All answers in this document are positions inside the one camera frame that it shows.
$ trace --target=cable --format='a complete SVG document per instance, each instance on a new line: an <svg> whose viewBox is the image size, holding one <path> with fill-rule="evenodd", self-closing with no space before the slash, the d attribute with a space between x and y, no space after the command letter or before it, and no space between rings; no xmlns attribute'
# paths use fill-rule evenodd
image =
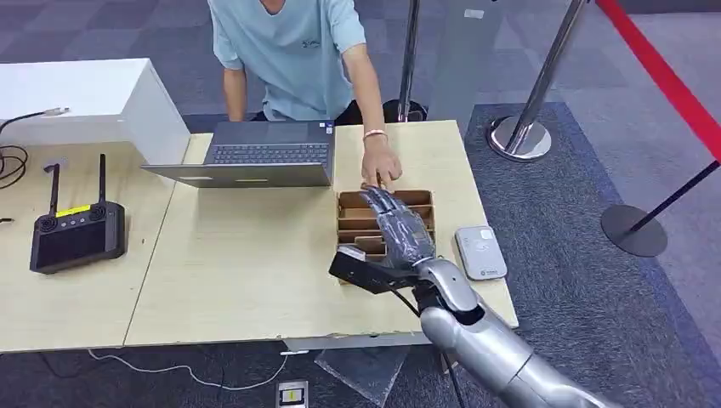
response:
<svg viewBox="0 0 721 408"><path fill-rule="evenodd" d="M408 308L413 312L413 314L417 317L421 317L421 313L418 311L418 309L411 304L411 302L406 299L405 296L401 295L400 292L398 292L397 289L392 287L391 285L386 284L386 287L398 298L408 306ZM456 398L458 398L458 404L461 406L461 408L466 408L466 403L463 401L463 395L461 394L461 387L458 385L458 379L456 378L456 373L453 371L453 367L451 366L451 359L448 358L448 354L446 354L445 351L440 350L440 355L443 356L443 360L446 362L446 366L448 367L448 373L451 375L451 383L453 383L453 390L456 392Z"/></svg>
<svg viewBox="0 0 721 408"><path fill-rule="evenodd" d="M127 366L127 367L128 367L129 369L131 369L131 370L134 370L134 371L137 371L137 372L144 372L144 373L147 373L147 374L157 374L157 373L161 373L161 372L168 372L168 371L173 371L173 370L178 370L178 369L181 369L181 368L185 368L185 369L190 373L190 376L193 377L193 379L196 381L196 383L200 383L200 384L202 384L202 385L207 385L208 387L218 387L218 388L224 389L224 390L226 390L226 391L244 391L244 390L247 390L247 389L253 389L253 388L256 388L256 387L260 387L260 386L262 386L262 385L265 385L265 384L267 384L267 383L270 383L271 381L275 380L276 377L278 377L278 374L280 374L281 371L283 371L283 368L286 367L286 363L288 362L288 356L286 355L285 359L283 359L283 364L281 364L281 367L278 368L278 371L276 371L275 374L273 374L273 377L268 378L267 380L265 380L265 381L263 381L263 382L259 382L259 383L257 383L257 384L253 384L253 385L248 385L248 386L246 386L246 387L225 387L223 384L217 384L217 383L215 383L215 382L211 382L211 383L210 383L210 382L207 382L207 381L202 381L200 378L196 377L196 374L193 372L193 369L190 368L190 367L188 367L187 365L182 365L182 366L181 366L181 365L176 365L176 366L174 365L174 366L172 366L172 367L162 368L162 369L159 369L159 370L147 370L147 369L145 369L145 368L138 368L138 367L136 367L136 366L128 363L126 360L121 359L120 357L118 357L118 356L116 356L116 355L108 354L108 355L103 355L103 356L98 357L97 355L95 355L95 353L93 353L93 350L91 350L91 349L88 349L88 354L90 354L90 357L93 357L93 358L96 359L97 361L102 361L102 360L107 360L107 359L113 359L113 360L116 360L116 361L120 361L121 363L123 363L125 366Z"/></svg>
<svg viewBox="0 0 721 408"><path fill-rule="evenodd" d="M35 113L29 113L27 115L17 116L17 117L8 119L7 121L3 122L3 124L0 125L0 133L3 132L5 127L7 127L10 123L13 123L13 122L22 121L24 119L29 119L31 117L36 117L36 116L57 116L57 115L62 115L68 111L69 111L68 108L54 108L54 109L43 110L42 112L35 112ZM5 155L5 154L3 154L3 149L20 150L25 157L21 158L21 157L13 156L13 155ZM0 190L7 189L11 185L19 182L20 179L22 179L25 176L25 173L27 172L28 158L29 158L29 156L27 154L27 150L23 149L22 147L14 146L14 145L0 146L0 181L8 179L11 176L14 176L16 173L20 173L20 174L17 174L17 176L15 176L15 178L13 178L13 180L10 181L9 183L0 185ZM6 163L7 160L16 160L19 163L19 165L18 165L18 167L16 167L9 173L3 174L3 173L5 173L5 167L7 166L7 163Z"/></svg>
<svg viewBox="0 0 721 408"><path fill-rule="evenodd" d="M387 287L388 289L390 289L390 291L391 291L398 299L400 299L401 302L403 302L406 306L408 306L408 308L411 310L411 312L413 312L413 314L414 314L416 317L421 317L421 312L419 312L418 309L416 309L416 307L413 306L413 305L411 304L411 302L410 302L408 299L406 299L405 296L401 295L400 292L398 292L397 289L395 289L394 287L392 287L391 285L388 285L388 284L386 284L386 287Z"/></svg>
<svg viewBox="0 0 721 408"><path fill-rule="evenodd" d="M456 378L456 372L454 372L453 365L451 365L451 359L448 358L448 354L444 351L441 351L440 355L443 356L443 360L446 362L446 367L448 367L448 373L451 375L451 383L453 383L453 389L456 390L458 404L461 408L466 408L466 403L463 401L463 395L461 394L461 387L458 385L458 379Z"/></svg>
<svg viewBox="0 0 721 408"><path fill-rule="evenodd" d="M77 372L74 372L72 374L60 374L53 368L53 366L50 364L50 361L48 360L48 357L44 353L37 353L37 355L40 357L40 360L43 361L43 364L45 365L45 367L48 369L48 371L50 371L51 374L53 374L54 377L60 378L63 380L78 378L82 375L88 374L89 372L95 371L95 370L99 369L100 367L105 366L106 364L110 363L110 361L105 361L105 362L99 363L97 365L93 365L92 367L89 367L87 369L78 370Z"/></svg>

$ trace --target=black shorts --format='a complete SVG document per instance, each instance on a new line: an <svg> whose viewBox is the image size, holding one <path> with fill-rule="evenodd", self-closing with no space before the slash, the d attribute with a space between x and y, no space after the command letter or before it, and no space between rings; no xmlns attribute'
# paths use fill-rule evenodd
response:
<svg viewBox="0 0 721 408"><path fill-rule="evenodd" d="M251 119L251 122L267 122L268 117L265 116L265 113L260 111L253 119ZM347 108L343 111L343 113L340 114L339 117L336 118L335 124L336 126L343 126L343 125L361 125L363 123L363 115L361 115L361 108L358 107L358 103L353 101L348 105Z"/></svg>

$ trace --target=yellow label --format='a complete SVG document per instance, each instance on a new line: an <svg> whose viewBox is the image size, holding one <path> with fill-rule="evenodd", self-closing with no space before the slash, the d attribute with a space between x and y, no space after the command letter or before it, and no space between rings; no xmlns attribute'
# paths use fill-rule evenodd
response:
<svg viewBox="0 0 721 408"><path fill-rule="evenodd" d="M75 208L71 208L69 210L58 211L55 213L55 217L60 218L60 217L66 216L66 215L82 213L83 211L88 211L89 209L90 209L90 206L75 207Z"/></svg>

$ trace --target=controller screen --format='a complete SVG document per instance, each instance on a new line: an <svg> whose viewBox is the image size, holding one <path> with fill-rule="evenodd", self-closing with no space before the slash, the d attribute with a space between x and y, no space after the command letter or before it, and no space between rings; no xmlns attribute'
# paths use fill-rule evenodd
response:
<svg viewBox="0 0 721 408"><path fill-rule="evenodd" d="M41 235L38 249L39 268L101 253L105 250L105 223Z"/></svg>

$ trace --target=black cable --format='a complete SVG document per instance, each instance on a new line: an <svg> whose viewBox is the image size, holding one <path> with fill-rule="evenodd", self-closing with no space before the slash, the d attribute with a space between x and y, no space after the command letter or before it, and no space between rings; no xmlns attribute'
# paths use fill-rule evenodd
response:
<svg viewBox="0 0 721 408"><path fill-rule="evenodd" d="M386 287L387 287L388 289L390 289L390 291L391 291L398 299L400 299L400 301L403 302L403 304L405 304L406 306L408 306L408 308L411 310L411 312L413 312L413 314L414 314L416 317L421 317L421 312L419 312L418 309L416 309L416 307L413 306L413 305L411 304L411 302L410 302L408 299L406 299L405 296L401 295L400 292L398 292L397 289L395 289L394 287L392 287L391 285L388 285L388 284L386 284Z"/></svg>
<svg viewBox="0 0 721 408"><path fill-rule="evenodd" d="M413 314L416 317L421 317L421 313L418 311L418 309L411 304L411 302L406 299L405 296L401 295L400 292L398 292L397 289L392 287L391 285L386 284L386 287L398 298L403 302L405 306L408 306L408 308L413 312ZM448 358L448 354L446 354L445 351L441 350L440 355L443 356L443 360L446 362L446 366L448 367L448 373L451 375L451 383L453 383L453 390L456 392L456 398L458 398L458 404L461 406L461 408L466 408L466 403L463 401L463 395L461 394L461 387L458 385L458 379L456 378L456 373L453 371L453 367L451 366L451 359Z"/></svg>
<svg viewBox="0 0 721 408"><path fill-rule="evenodd" d="M2 125L0 125L0 133L2 133L3 130L5 129L5 127L8 126L10 123L17 122L17 121L21 121L21 120L23 120L23 119L29 119L29 118L35 117L35 116L46 115L47 113L48 113L48 112L47 112L46 110L44 110L44 111L42 111L42 112L30 113L30 114L27 114L27 115L22 115L22 116L18 116L18 117L14 117L14 118L12 118L12 119L9 119L9 120L3 122ZM23 154L25 155L25 158L22 159L22 158L20 158L20 157L18 157L18 156L6 156L6 155L3 154L3 149L17 149L17 150L20 150L20 151L22 151ZM3 174L3 173L5 172L5 166L7 165L5 161L7 161L7 160L9 160L9 159L16 160L16 161L18 161L20 164L19 164L18 167L16 167L16 168L15 168L14 170L12 170L10 173ZM18 175L17 175L12 181L10 181L9 183L4 184L4 185L0 185L0 190L2 190L2 189L7 189L7 188L10 187L11 185L19 182L20 179L22 179L22 178L25 176L25 173L27 172L27 165L26 165L26 164L27 164L27 159L28 159L27 150L23 149L22 147L12 146L12 145L10 145L10 146L0 146L0 181L5 180L5 179L9 178L10 176L15 175L17 172L20 172L20 174L18 174Z"/></svg>
<svg viewBox="0 0 721 408"><path fill-rule="evenodd" d="M18 157L18 156L6 156L6 155L3 154L3 150L4 150L4 149L17 149L17 150L20 150L25 157L24 157L24 158L20 158L20 157ZM4 184L4 185L0 185L0 190L2 190L2 189L7 189L9 186L11 186L11 185L19 182L20 179L22 179L23 176L25 176L25 173L27 172L27 165L26 165L26 164L27 164L28 158L29 158L29 156L28 156L28 154L27 154L27 150L23 149L22 147L13 146L13 145L0 146L0 181L3 181L3 180L5 180L5 179L8 179L9 177L15 175L17 172L20 172L20 174L18 174L18 175L17 175L12 181L10 181L9 183ZM7 174L3 174L3 172L5 171L6 161L11 160L11 159L12 159L12 160L16 160L16 161L19 163L18 167L16 167L15 169L11 170L11 171L10 171L9 173L7 173Z"/></svg>
<svg viewBox="0 0 721 408"><path fill-rule="evenodd" d="M444 351L441 351L440 355L443 356L443 360L446 362L446 367L448 367L448 374L451 375L451 383L453 383L453 388L456 390L458 404L461 408L466 408L466 403L463 401L463 396L461 395L461 387L458 385L458 379L456 378L456 372L453 371L453 366L451 365L451 359L448 358L448 354Z"/></svg>
<svg viewBox="0 0 721 408"><path fill-rule="evenodd" d="M107 363L111 362L110 360L108 360L108 361L101 361L100 363L98 363L98 364L96 364L96 365L93 365L93 366L91 366L91 367L87 367L87 368L82 369L82 370L78 370L77 372L73 372L72 374L60 374L60 373L57 372L57 371L53 368L53 366L50 364L50 361L48 360L48 357L45 356L45 353L37 353L37 355L40 357L40 360L43 361L43 364L45 365L45 367L48 368L48 371L50 371L50 373L53 374L54 377L60 378L60 379L63 379L63 380L72 379L72 378L78 378L78 377L80 377L80 376L84 376L85 374L88 374L88 373L91 372L91 371L95 371L95 370L99 369L100 367L106 365Z"/></svg>

